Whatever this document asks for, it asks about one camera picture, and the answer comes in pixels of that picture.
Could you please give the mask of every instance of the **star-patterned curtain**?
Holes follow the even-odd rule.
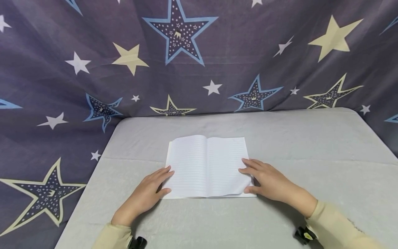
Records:
[[[6,0],[0,48],[0,249],[54,248],[125,117],[347,107],[398,155],[395,0]]]

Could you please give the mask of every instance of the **cream star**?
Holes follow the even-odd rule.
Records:
[[[188,112],[191,112],[193,110],[196,110],[196,108],[190,108],[190,109],[181,109],[177,108],[176,105],[173,103],[172,99],[170,98],[170,95],[167,97],[167,108],[166,109],[159,109],[155,107],[151,107],[152,110],[159,114],[164,114],[166,116],[176,116],[176,115],[185,115]]]
[[[362,105],[362,110],[360,110],[360,112],[363,112],[363,115],[365,116],[365,114],[366,114],[367,112],[371,112],[371,111],[369,110],[369,108],[370,108],[370,105],[368,105],[368,106]]]
[[[217,84],[216,85],[216,84],[214,84],[214,82],[212,80],[210,80],[210,85],[204,86],[203,88],[207,89],[209,91],[208,94],[207,94],[209,96],[212,93],[220,94],[220,92],[219,92],[220,86],[222,86],[222,84]]]
[[[347,74],[344,74],[343,77],[339,79],[339,81],[336,84],[334,84],[334,86],[332,86],[332,88],[330,88],[326,93],[303,96],[304,98],[314,102],[307,109],[315,109],[318,107],[325,107],[325,108],[335,107],[338,99],[357,90],[360,87],[363,87],[363,86],[356,86],[348,90],[342,90],[346,75]]]
[[[138,52],[140,49],[139,44],[130,50],[126,50],[117,45],[116,43],[114,43],[114,45],[117,51],[119,52],[120,57],[119,59],[115,60],[112,64],[128,66],[133,75],[135,75],[135,70],[137,66],[149,67],[145,62],[143,62],[140,58],[138,58]]]
[[[347,26],[339,27],[336,20],[332,16],[329,21],[326,34],[308,43],[309,45],[322,46],[321,54],[319,55],[320,62],[330,51],[339,50],[349,52],[349,47],[345,41],[345,37],[362,21],[363,19],[353,22]]]
[[[252,0],[253,2],[252,2],[252,8],[256,5],[256,4],[261,4],[261,5],[263,5],[263,2],[262,2],[262,0]]]
[[[91,152],[91,159],[90,159],[90,161],[91,160],[97,160],[98,161],[98,158],[100,157],[100,156],[102,156],[101,154],[98,154],[98,150],[95,152],[95,153],[92,153]]]
[[[4,234],[7,234],[29,223],[43,213],[46,213],[55,223],[55,225],[59,227],[64,216],[62,200],[86,186],[85,184],[63,183],[61,179],[60,162],[61,158],[59,158],[54,163],[54,165],[48,171],[47,175],[44,177],[44,180],[41,182],[0,179],[0,182],[3,182],[6,185],[32,198],[31,203],[25,208],[22,214],[16,219],[13,224],[11,224],[11,226],[9,226],[9,228],[2,232],[0,236],[3,236]],[[62,194],[56,193],[56,190],[61,190]],[[56,203],[52,205],[57,207],[56,209],[49,207],[49,203],[46,203],[49,202],[49,199],[52,202],[56,201]]]
[[[90,63],[90,61],[81,60],[76,52],[73,54],[73,60],[65,61],[65,62],[67,62],[68,64],[70,64],[70,65],[72,65],[74,67],[76,75],[80,71],[84,71],[86,73],[89,73],[87,68],[86,68],[86,65],[88,63]]]
[[[135,100],[135,102],[137,102],[138,100],[140,100],[139,95],[133,95],[133,98],[131,100]]]
[[[5,27],[11,27],[4,21],[4,15],[0,15],[0,31],[3,33]]]
[[[56,117],[56,118],[52,118],[52,117],[48,117],[48,116],[46,116],[46,118],[47,118],[47,122],[42,123],[42,124],[39,124],[39,125],[37,125],[37,126],[49,125],[49,126],[51,127],[51,129],[53,130],[54,127],[55,127],[57,124],[64,124],[64,123],[67,123],[67,122],[68,122],[68,121],[63,120],[63,119],[64,119],[64,113],[61,113],[61,114],[60,114],[58,117]]]

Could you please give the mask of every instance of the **yellow sticker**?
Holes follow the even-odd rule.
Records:
[[[309,233],[304,233],[304,237],[306,237],[309,240],[313,240],[313,238],[311,237],[311,235]]]

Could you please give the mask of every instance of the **notebook page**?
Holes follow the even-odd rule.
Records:
[[[164,199],[206,197],[207,194],[207,138],[202,135],[179,137],[169,143],[166,167],[175,173],[163,188],[171,188]]]
[[[242,158],[248,158],[244,137],[211,137],[207,140],[208,196],[233,194],[239,197],[237,195],[243,193],[252,178],[238,171],[238,168],[246,167]]]

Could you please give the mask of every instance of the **beige long-sleeve shirt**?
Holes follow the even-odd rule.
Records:
[[[385,249],[360,232],[332,204],[318,202],[307,224],[324,249]],[[129,227],[107,224],[92,249],[127,249],[130,233]]]

